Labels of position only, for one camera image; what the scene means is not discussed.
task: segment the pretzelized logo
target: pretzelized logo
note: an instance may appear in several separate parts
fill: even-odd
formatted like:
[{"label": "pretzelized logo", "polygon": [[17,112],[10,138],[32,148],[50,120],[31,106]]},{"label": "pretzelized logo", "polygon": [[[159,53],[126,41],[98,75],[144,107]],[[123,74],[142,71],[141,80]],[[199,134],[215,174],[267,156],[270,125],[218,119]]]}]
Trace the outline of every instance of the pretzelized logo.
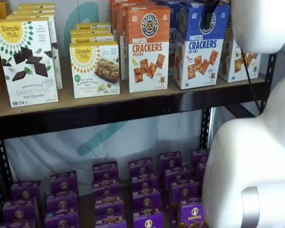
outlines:
[{"label": "pretzelized logo", "polygon": [[146,37],[152,37],[158,30],[158,20],[152,13],[146,14],[142,19],[142,33]]},{"label": "pretzelized logo", "polygon": [[180,28],[180,31],[185,31],[186,27],[187,27],[187,13],[186,13],[186,10],[184,8],[182,8],[180,10],[180,13],[179,13],[179,28]]}]

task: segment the cardboard box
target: cardboard box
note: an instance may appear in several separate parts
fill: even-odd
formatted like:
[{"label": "cardboard box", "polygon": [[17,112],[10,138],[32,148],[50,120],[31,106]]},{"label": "cardboard box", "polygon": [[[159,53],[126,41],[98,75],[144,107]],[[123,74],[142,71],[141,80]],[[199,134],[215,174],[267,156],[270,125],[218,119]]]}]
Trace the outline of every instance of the cardboard box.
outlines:
[{"label": "cardboard box", "polygon": [[127,54],[127,35],[126,35],[126,17],[128,14],[129,6],[144,6],[155,5],[153,1],[149,2],[129,2],[119,3],[116,8],[116,20],[117,20],[117,42],[119,44],[119,59],[120,59],[120,74],[121,79],[126,80],[128,78],[128,54]]},{"label": "cardboard box", "polygon": [[75,98],[120,93],[116,41],[70,45]]},{"label": "cardboard box", "polygon": [[94,181],[117,179],[118,180],[118,166],[116,161],[93,164]]},{"label": "cardboard box", "polygon": [[174,79],[181,89],[215,85],[229,5],[221,2],[210,27],[202,19],[205,3],[179,3]]},{"label": "cardboard box", "polygon": [[160,208],[149,207],[133,211],[133,227],[162,228],[163,212]]},{"label": "cardboard box", "polygon": [[55,77],[56,77],[56,86],[57,89],[62,89],[62,74],[61,74],[61,66],[60,66],[60,57],[58,52],[58,43],[57,43],[57,35],[56,35],[56,26],[55,26],[55,14],[54,13],[16,13],[8,15],[8,19],[15,18],[39,18],[45,17],[48,18],[48,27],[50,29],[50,38],[52,44],[53,51],[53,61],[55,67]]},{"label": "cardboard box", "polygon": [[130,93],[167,89],[169,31],[169,7],[128,8]]},{"label": "cardboard box", "polygon": [[[249,77],[257,78],[261,63],[261,55],[244,52],[244,58],[248,67]],[[241,48],[237,45],[233,37],[231,15],[229,16],[222,56],[219,65],[219,76],[227,82],[238,82],[248,80]]]},{"label": "cardboard box", "polygon": [[114,213],[112,215],[95,216],[95,228],[127,228],[124,214]]},{"label": "cardboard box", "polygon": [[85,44],[90,42],[114,41],[111,32],[106,33],[80,33],[71,35],[72,44]]},{"label": "cardboard box", "polygon": [[95,197],[95,215],[109,216],[113,215],[114,213],[124,214],[124,201],[121,193],[107,197]]},{"label": "cardboard box", "polygon": [[0,19],[0,57],[11,107],[58,102],[52,56],[47,18]]},{"label": "cardboard box", "polygon": [[75,191],[60,191],[47,197],[47,212],[61,209],[78,208],[78,193]]},{"label": "cardboard box", "polygon": [[179,207],[179,227],[206,228],[206,220],[201,199],[182,200]]},{"label": "cardboard box", "polygon": [[134,209],[145,207],[161,207],[161,193],[158,188],[143,189],[132,192],[132,207]]},{"label": "cardboard box", "polygon": [[45,218],[46,228],[75,227],[79,228],[79,215],[77,208],[62,209],[48,213]]},{"label": "cardboard box", "polygon": [[78,192],[77,173],[75,170],[64,172],[49,177],[49,187],[52,194],[60,191]]},{"label": "cardboard box", "polygon": [[159,173],[163,174],[165,170],[180,167],[182,165],[182,156],[180,152],[161,153],[159,155]]},{"label": "cardboard box", "polygon": [[10,2],[8,0],[0,1],[0,19],[6,19],[11,13]]},{"label": "cardboard box", "polygon": [[154,173],[146,173],[137,177],[132,177],[132,191],[147,188],[158,188],[158,177]]},{"label": "cardboard box", "polygon": [[89,28],[89,29],[72,29],[70,34],[81,34],[81,33],[106,33],[111,32],[109,28]]},{"label": "cardboard box", "polygon": [[98,23],[77,23],[75,29],[101,29],[108,28],[111,30],[109,22],[98,22]]},{"label": "cardboard box", "polygon": [[151,158],[144,158],[129,162],[130,176],[135,177],[142,174],[154,173]]}]

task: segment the yellow box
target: yellow box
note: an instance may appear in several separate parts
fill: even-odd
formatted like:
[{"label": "yellow box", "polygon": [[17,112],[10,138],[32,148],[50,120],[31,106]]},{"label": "yellow box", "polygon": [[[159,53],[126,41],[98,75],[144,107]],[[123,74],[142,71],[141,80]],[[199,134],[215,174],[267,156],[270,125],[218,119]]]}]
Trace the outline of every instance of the yellow box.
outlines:
[{"label": "yellow box", "polygon": [[0,19],[5,19],[11,13],[9,3],[9,1],[0,1]]},{"label": "yellow box", "polygon": [[111,32],[109,28],[89,28],[89,29],[73,29],[70,30],[71,35],[81,33],[104,33]]},{"label": "yellow box", "polygon": [[79,33],[71,35],[72,44],[84,44],[90,42],[104,42],[114,41],[113,34],[111,32],[106,33]]}]

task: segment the orange cracker box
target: orange cracker box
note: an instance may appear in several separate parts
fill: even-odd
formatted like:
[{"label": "orange cracker box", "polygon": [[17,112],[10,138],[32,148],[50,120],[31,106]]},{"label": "orange cracker box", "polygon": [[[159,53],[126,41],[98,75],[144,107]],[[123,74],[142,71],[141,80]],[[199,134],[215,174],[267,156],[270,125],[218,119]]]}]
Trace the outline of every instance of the orange cracker box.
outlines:
[{"label": "orange cracker box", "polygon": [[127,44],[129,91],[167,89],[170,8],[129,7]]},{"label": "orange cracker box", "polygon": [[126,15],[129,6],[147,6],[156,5],[155,2],[131,2],[131,3],[119,3],[120,6],[116,8],[117,15],[117,42],[119,43],[119,63],[120,63],[120,73],[121,79],[125,80],[128,78],[128,55],[126,46]]},{"label": "orange cracker box", "polygon": [[11,14],[9,3],[8,0],[0,1],[0,19],[6,19],[6,17]]}]

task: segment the cracker image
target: cracker image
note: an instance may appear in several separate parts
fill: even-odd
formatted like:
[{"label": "cracker image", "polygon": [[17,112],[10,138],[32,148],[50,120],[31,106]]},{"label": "cracker image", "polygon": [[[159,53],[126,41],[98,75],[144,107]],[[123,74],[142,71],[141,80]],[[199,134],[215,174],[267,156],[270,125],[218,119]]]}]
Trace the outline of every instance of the cracker image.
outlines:
[{"label": "cracker image", "polygon": [[191,64],[188,66],[188,79],[195,78],[195,64]]},{"label": "cracker image", "polygon": [[214,65],[214,64],[215,64],[215,61],[217,60],[218,54],[219,54],[219,53],[218,53],[217,51],[212,50],[211,56],[210,56],[210,58],[209,58],[209,63],[210,63],[211,65]]},{"label": "cracker image", "polygon": [[143,59],[140,61],[141,64],[141,70],[143,74],[148,74],[149,73],[149,63],[148,63],[148,59]]},{"label": "cracker image", "polygon": [[20,71],[20,72],[17,72],[13,78],[13,82],[14,81],[17,81],[17,80],[20,80],[20,79],[23,79],[25,77],[27,73],[25,71]]},{"label": "cracker image", "polygon": [[241,71],[242,69],[242,59],[239,58],[237,60],[234,60],[234,73]]},{"label": "cracker image", "polygon": [[111,83],[119,81],[119,66],[113,61],[100,58],[96,64],[95,74]]},{"label": "cracker image", "polygon": [[157,56],[157,61],[156,61],[156,66],[160,69],[162,69],[162,65],[165,61],[165,56],[162,54],[158,54]]},{"label": "cracker image", "polygon": [[135,83],[143,81],[143,71],[141,68],[134,69],[134,78],[135,78]]},{"label": "cracker image", "polygon": [[149,73],[147,74],[147,76],[149,76],[150,78],[153,78],[155,75],[156,69],[157,69],[157,66],[154,63],[150,63]]},{"label": "cracker image", "polygon": [[42,60],[42,57],[31,56],[30,58],[27,59],[25,63],[34,64],[34,63],[40,62],[41,60]]},{"label": "cracker image", "polygon": [[34,63],[35,72],[37,75],[48,77],[46,65],[43,63]]},{"label": "cracker image", "polygon": [[208,60],[204,59],[204,62],[203,64],[201,65],[201,68],[199,69],[199,72],[202,74],[202,75],[205,75],[207,69],[208,69],[208,66],[209,66],[209,62]]},{"label": "cracker image", "polygon": [[199,70],[201,68],[201,56],[197,56],[194,58],[195,70]]}]

